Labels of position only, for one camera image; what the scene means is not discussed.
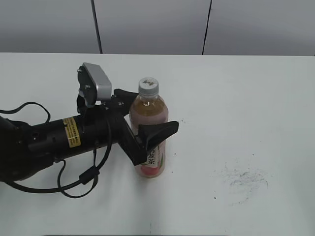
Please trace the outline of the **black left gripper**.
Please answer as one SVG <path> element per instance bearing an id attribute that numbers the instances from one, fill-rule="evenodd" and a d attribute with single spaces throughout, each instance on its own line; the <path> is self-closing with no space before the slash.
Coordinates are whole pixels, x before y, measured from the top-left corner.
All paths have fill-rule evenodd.
<path id="1" fill-rule="evenodd" d="M 77 97 L 80 140 L 86 150 L 109 147 L 118 143 L 133 165 L 147 161 L 147 151 L 178 132 L 179 123 L 170 121 L 155 125 L 139 125 L 137 138 L 125 120 L 138 93 L 115 89 L 105 104 L 88 107 L 83 96 Z"/>

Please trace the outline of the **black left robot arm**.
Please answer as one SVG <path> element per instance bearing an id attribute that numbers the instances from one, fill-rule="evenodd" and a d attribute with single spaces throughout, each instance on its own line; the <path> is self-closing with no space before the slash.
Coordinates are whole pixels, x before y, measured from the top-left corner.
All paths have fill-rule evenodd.
<path id="1" fill-rule="evenodd" d="M 55 161 L 115 143 L 133 165 L 146 162 L 153 149 L 178 131 L 179 124 L 141 125 L 134 134 L 125 117 L 136 97 L 136 93 L 116 89 L 110 100 L 87 107 L 79 96 L 77 116 L 33 126 L 1 118 L 1 181 L 24 180 Z"/>

